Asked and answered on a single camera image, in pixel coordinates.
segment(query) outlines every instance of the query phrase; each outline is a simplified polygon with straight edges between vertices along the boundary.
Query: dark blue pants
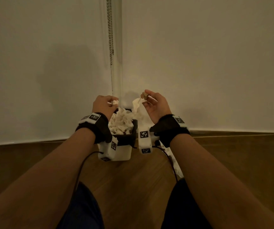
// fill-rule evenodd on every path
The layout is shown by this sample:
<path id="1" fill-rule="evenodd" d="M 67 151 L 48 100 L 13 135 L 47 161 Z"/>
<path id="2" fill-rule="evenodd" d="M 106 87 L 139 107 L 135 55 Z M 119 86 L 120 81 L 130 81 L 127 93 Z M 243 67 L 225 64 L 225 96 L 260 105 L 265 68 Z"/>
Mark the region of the dark blue pants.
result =
<path id="1" fill-rule="evenodd" d="M 57 229 L 67 228 L 104 228 L 98 203 L 90 190 L 81 182 L 57 226 Z M 200 211 L 184 179 L 179 180 L 172 190 L 161 228 L 212 228 Z"/>

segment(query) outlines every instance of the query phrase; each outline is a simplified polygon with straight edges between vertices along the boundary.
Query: forearm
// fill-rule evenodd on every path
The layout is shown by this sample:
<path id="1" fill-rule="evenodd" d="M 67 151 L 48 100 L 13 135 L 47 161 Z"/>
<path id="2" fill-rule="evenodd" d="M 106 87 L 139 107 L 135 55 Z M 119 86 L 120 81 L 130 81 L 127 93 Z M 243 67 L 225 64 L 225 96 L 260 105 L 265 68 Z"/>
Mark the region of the forearm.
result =
<path id="1" fill-rule="evenodd" d="M 274 214 L 190 135 L 177 135 L 170 147 L 193 197 L 213 227 L 274 227 Z"/>
<path id="2" fill-rule="evenodd" d="M 55 228 L 69 204 L 78 169 L 94 141 L 92 131 L 79 129 L 13 182 L 0 195 L 0 228 Z"/>

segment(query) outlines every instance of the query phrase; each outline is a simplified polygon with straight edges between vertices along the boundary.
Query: black wristband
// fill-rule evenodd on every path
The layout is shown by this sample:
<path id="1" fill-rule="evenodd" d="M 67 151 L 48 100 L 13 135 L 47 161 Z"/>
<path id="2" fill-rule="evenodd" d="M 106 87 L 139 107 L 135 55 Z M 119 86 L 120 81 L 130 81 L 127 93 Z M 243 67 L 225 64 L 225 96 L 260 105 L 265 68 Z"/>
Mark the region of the black wristband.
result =
<path id="1" fill-rule="evenodd" d="M 170 143 L 178 134 L 190 134 L 186 127 L 180 127 L 173 118 L 173 114 L 167 114 L 161 117 L 157 124 L 151 127 L 150 131 L 159 136 L 160 141 L 165 147 L 170 147 Z"/>
<path id="2" fill-rule="evenodd" d="M 109 143 L 112 140 L 112 134 L 111 134 L 111 132 L 108 128 L 108 119 L 101 112 L 96 112 L 96 114 L 101 115 L 101 117 L 99 118 L 99 120 L 95 124 L 91 124 L 89 122 L 80 123 L 78 125 L 76 131 L 79 130 L 80 128 L 88 128 L 96 136 L 95 144 L 98 144 L 98 143 L 103 142 L 103 141 L 106 141 L 107 143 Z"/>

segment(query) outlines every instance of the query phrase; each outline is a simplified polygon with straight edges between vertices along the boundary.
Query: black cable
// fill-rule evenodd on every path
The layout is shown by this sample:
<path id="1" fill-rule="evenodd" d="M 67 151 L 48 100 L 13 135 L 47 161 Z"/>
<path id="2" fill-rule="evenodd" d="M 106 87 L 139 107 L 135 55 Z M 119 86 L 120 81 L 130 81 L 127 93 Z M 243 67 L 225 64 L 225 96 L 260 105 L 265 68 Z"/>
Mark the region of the black cable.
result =
<path id="1" fill-rule="evenodd" d="M 77 176 L 77 179 L 76 179 L 76 183 L 74 184 L 74 191 L 73 191 L 73 193 L 72 193 L 70 202 L 72 201 L 72 199 L 73 199 L 73 197 L 74 197 L 74 193 L 75 193 L 76 190 L 77 190 L 78 183 L 79 183 L 79 177 L 80 177 L 80 174 L 81 174 L 81 171 L 82 171 L 82 168 L 83 168 L 83 165 L 84 165 L 85 161 L 87 160 L 87 158 L 89 158 L 92 154 L 95 154 L 95 153 L 103 154 L 102 152 L 95 151 L 95 152 L 90 153 L 90 154 L 82 161 L 82 164 L 81 164 L 81 166 L 80 166 L 80 169 L 79 169 L 79 172 L 78 172 L 78 176 Z"/>
<path id="2" fill-rule="evenodd" d="M 164 152 L 164 154 L 166 155 L 166 157 L 169 159 L 169 162 L 171 164 L 171 167 L 173 169 L 173 172 L 174 172 L 174 175 L 175 175 L 175 179 L 176 179 L 176 182 L 178 182 L 178 179 L 177 179 L 177 175 L 176 175 L 176 172 L 175 172 L 175 169 L 174 169 L 174 165 L 173 165 L 173 162 L 172 160 L 170 159 L 170 157 L 168 156 L 168 154 L 165 152 L 165 150 L 163 148 L 160 148 L 158 146 L 152 146 L 153 148 L 157 148 L 157 149 L 160 149 L 162 152 Z"/>

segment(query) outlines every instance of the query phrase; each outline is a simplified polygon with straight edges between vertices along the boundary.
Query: wooden floor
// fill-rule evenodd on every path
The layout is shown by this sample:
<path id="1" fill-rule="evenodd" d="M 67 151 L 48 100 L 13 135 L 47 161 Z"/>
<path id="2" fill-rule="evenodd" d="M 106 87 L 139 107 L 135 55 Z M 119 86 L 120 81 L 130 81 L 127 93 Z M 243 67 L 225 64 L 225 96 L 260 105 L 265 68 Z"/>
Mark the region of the wooden floor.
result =
<path id="1" fill-rule="evenodd" d="M 274 212 L 274 135 L 196 138 Z M 0 146 L 0 193 L 59 143 Z M 160 228 L 175 178 L 165 155 L 133 150 L 126 162 L 84 165 L 80 180 L 96 197 L 109 228 Z"/>

